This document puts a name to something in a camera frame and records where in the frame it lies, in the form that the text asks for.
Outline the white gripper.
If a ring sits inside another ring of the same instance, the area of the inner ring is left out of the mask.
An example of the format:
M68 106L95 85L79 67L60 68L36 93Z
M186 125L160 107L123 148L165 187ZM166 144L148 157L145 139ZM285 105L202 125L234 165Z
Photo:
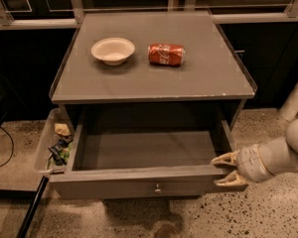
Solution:
M258 145L220 155L213 158L211 164L214 166L237 166L238 169L225 178L216 179L214 184L217 186L242 186L247 184L246 179L253 182L264 182L273 178L273 174L267 170L260 157Z

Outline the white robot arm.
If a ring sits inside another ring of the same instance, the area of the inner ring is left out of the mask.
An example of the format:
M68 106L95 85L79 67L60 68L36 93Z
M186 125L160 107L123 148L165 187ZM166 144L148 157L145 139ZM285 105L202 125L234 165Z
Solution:
M264 182L284 173L298 173L298 82L279 110L290 121L284 136L265 144L254 144L211 160L214 166L233 167L216 186L240 186L249 181Z

